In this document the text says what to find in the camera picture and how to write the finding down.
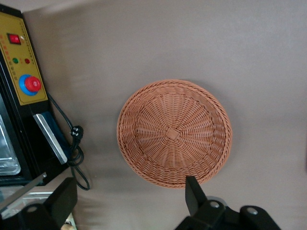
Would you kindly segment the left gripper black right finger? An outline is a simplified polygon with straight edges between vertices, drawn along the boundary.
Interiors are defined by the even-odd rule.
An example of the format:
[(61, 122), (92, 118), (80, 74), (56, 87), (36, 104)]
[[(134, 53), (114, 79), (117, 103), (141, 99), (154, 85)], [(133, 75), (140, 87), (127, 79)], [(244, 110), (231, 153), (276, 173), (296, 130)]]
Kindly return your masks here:
[(239, 212), (217, 199), (209, 199), (194, 176), (186, 177), (185, 201), (189, 216), (177, 230), (279, 230), (280, 227), (257, 206), (243, 206)]

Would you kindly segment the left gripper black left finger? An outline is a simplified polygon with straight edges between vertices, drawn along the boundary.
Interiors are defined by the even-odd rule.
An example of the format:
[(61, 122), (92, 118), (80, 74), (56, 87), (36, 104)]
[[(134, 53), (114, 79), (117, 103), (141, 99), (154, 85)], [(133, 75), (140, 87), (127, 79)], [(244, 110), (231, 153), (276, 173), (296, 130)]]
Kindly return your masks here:
[(16, 230), (59, 230), (77, 203), (77, 185), (66, 178), (43, 202), (33, 203), (17, 214)]

